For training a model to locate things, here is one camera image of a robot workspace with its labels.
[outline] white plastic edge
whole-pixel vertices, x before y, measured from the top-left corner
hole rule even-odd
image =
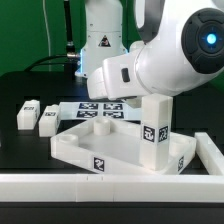
[[[223,176],[1,174],[0,202],[223,203],[223,188]]]

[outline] white plastic tray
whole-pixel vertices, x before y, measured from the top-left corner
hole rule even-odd
[[[108,134],[96,133],[99,121],[110,123]],[[195,138],[171,133],[168,164],[162,170],[150,170],[140,163],[140,156],[144,157],[140,142],[141,125],[96,117],[52,137],[51,155],[96,173],[118,175],[178,174],[195,155]]]

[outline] blue light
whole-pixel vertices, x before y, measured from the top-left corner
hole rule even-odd
[[[215,34],[211,33],[207,36],[207,41],[209,44],[215,44],[217,41],[217,37]]]

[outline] tall white block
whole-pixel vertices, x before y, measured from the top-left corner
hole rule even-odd
[[[142,98],[140,163],[161,170],[168,163],[173,98],[152,94]]]
[[[61,121],[60,117],[60,107],[58,105],[47,106],[39,121],[40,137],[56,135]]]
[[[32,130],[40,115],[40,102],[26,101],[17,115],[18,130]]]

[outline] black cable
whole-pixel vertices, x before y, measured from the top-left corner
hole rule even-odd
[[[71,20],[69,0],[64,0],[64,9],[65,9],[65,24],[66,24],[66,36],[67,36],[66,50],[67,50],[67,53],[75,52],[75,46],[73,43],[73,35],[72,35],[72,20]]]
[[[32,65],[30,65],[26,69],[24,69],[24,72],[29,72],[33,67],[35,67],[36,65],[40,64],[41,62],[49,61],[51,59],[57,59],[57,58],[67,58],[67,55],[65,55],[65,54],[59,54],[59,55],[53,55],[53,56],[49,56],[49,57],[42,58],[42,59],[34,62]]]
[[[65,65],[65,64],[70,64],[70,63],[69,62],[41,63],[41,64],[34,65],[33,68],[37,66],[43,66],[43,65]]]

